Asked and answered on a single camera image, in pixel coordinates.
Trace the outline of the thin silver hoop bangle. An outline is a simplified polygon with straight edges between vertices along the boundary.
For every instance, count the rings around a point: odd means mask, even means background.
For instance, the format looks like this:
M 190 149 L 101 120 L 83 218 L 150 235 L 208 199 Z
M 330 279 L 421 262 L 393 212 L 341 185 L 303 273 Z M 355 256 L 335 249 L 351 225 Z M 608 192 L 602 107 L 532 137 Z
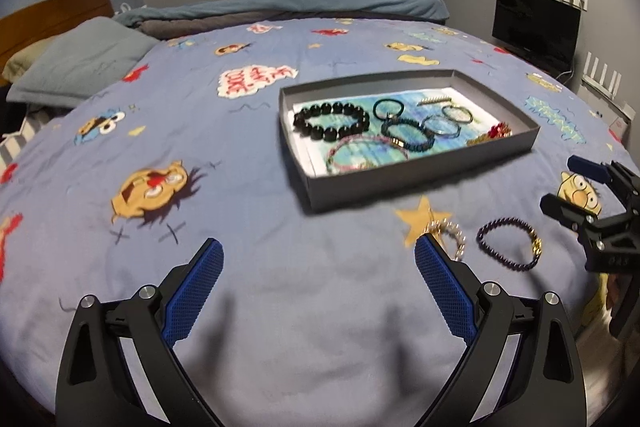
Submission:
M 469 109 L 460 105 L 449 104 L 442 108 L 442 115 L 457 124 L 471 124 L 474 116 Z

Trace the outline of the white router with antennas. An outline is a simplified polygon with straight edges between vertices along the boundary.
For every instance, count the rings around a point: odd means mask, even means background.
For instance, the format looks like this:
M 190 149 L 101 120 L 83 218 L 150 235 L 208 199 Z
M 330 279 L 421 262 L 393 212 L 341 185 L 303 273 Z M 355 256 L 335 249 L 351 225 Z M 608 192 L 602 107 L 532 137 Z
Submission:
M 601 63 L 599 57 L 588 52 L 582 66 L 578 96 L 600 116 L 605 112 L 614 113 L 633 122 L 636 111 L 628 103 L 616 100 L 622 78 L 620 72 L 608 70 L 608 64 Z

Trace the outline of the black television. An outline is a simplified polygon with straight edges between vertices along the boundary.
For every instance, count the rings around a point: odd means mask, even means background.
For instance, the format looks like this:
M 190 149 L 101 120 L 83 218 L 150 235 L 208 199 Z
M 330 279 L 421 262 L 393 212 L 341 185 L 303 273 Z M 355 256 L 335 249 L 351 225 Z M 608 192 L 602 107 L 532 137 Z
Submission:
M 491 35 L 553 74 L 574 63 L 582 12 L 558 0 L 496 0 Z

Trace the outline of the blue cartoon bedspread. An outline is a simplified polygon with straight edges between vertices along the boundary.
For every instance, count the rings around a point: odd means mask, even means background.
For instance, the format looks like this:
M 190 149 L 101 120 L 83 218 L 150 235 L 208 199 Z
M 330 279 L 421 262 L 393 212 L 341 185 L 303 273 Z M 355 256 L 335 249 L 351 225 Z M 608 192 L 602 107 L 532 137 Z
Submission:
M 280 90 L 454 69 L 539 124 L 532 149 L 447 180 L 314 211 L 283 140 Z M 224 271 L 176 353 L 231 426 L 409 426 L 462 355 L 413 261 L 425 225 L 459 225 L 465 261 L 509 293 L 555 291 L 570 321 L 598 287 L 559 193 L 616 199 L 567 158 L 634 160 L 570 90 L 493 44 L 404 20 L 303 18 L 161 42 L 48 124 L 1 179 L 1 358 L 55 407 L 80 299 L 129 298 L 206 239 Z

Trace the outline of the gold bar hair clip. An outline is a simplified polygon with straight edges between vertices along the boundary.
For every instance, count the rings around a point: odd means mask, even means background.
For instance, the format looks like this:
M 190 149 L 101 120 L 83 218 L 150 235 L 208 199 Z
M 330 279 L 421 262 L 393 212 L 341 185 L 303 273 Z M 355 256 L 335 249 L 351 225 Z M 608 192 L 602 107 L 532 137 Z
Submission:
M 450 96 L 432 96 L 431 98 L 422 98 L 416 106 L 433 105 L 451 102 Z

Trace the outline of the striped black white pillow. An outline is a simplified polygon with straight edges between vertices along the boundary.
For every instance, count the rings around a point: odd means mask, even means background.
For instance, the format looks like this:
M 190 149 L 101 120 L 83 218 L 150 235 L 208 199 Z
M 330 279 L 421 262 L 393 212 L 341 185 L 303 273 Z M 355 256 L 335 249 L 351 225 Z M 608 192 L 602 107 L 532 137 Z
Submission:
M 2 171 L 12 164 L 26 144 L 32 141 L 40 129 L 47 124 L 47 121 L 47 116 L 40 113 L 26 116 L 17 132 L 7 134 L 2 138 L 0 157 Z

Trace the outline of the grey shallow cardboard tray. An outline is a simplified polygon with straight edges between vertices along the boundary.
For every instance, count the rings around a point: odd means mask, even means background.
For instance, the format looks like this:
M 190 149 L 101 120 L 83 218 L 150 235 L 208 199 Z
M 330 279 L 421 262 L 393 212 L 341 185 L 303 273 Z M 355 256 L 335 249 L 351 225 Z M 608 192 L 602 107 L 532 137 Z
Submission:
M 464 106 L 475 106 L 472 112 L 475 117 L 486 113 L 508 124 L 512 134 L 506 138 L 450 150 L 432 147 L 426 155 L 421 154 L 395 164 L 330 173 L 324 167 L 314 168 L 312 161 L 318 155 L 306 152 L 304 140 L 297 139 L 293 131 L 293 109 L 306 103 L 367 96 L 389 98 L 394 94 L 419 93 L 425 96 L 427 91 L 449 91 L 454 98 L 460 98 Z M 377 72 L 304 83 L 281 89 L 279 104 L 283 140 L 294 159 L 308 204 L 314 211 L 367 202 L 378 196 L 407 191 L 473 170 L 489 169 L 496 162 L 528 153 L 540 130 L 539 124 L 506 98 L 454 69 Z

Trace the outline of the printed paper sheet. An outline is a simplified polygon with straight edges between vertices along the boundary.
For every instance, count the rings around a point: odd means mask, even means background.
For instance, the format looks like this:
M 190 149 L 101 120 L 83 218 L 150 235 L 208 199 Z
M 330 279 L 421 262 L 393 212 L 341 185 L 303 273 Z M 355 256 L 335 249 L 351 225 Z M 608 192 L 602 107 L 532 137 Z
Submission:
M 451 102 L 416 106 L 432 96 L 450 96 Z M 469 109 L 471 124 L 442 115 L 449 104 Z M 453 152 L 512 133 L 510 124 L 451 87 L 326 98 L 298 103 L 283 116 L 292 151 L 314 178 Z

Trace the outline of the grey-blue pillow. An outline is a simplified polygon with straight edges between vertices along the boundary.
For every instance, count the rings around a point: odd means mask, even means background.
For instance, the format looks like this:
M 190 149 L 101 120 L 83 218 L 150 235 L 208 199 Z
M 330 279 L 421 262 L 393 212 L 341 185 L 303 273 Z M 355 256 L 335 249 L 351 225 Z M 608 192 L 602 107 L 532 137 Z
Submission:
M 74 108 L 122 80 L 157 43 L 107 17 L 86 20 L 56 37 L 6 99 Z

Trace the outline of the olive pillow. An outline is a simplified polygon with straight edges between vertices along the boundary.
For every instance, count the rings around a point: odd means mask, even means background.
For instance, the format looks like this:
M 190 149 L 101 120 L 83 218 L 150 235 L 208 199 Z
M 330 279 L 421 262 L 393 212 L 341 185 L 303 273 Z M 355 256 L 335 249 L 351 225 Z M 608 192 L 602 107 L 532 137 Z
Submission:
M 41 39 L 14 53 L 3 67 L 2 79 L 9 83 L 19 80 L 55 40 L 56 36 Z

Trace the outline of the blue folded blanket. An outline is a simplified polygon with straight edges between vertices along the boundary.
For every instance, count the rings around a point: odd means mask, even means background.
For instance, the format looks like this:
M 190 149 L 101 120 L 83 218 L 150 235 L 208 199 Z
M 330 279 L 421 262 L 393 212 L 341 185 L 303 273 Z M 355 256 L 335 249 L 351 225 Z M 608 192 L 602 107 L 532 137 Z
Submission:
M 314 17 L 443 24 L 450 13 L 444 0 L 219 0 L 172 8 L 137 8 L 116 15 L 114 21 L 155 39 L 169 40 L 264 20 Z

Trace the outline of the wooden headboard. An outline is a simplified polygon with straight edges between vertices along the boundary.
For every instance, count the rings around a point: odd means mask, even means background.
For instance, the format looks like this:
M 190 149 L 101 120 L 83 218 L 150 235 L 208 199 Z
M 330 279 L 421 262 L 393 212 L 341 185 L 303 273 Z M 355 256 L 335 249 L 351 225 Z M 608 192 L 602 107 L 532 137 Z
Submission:
M 44 0 L 4 16 L 0 20 L 1 68 L 26 46 L 61 35 L 86 20 L 113 15 L 111 0 Z

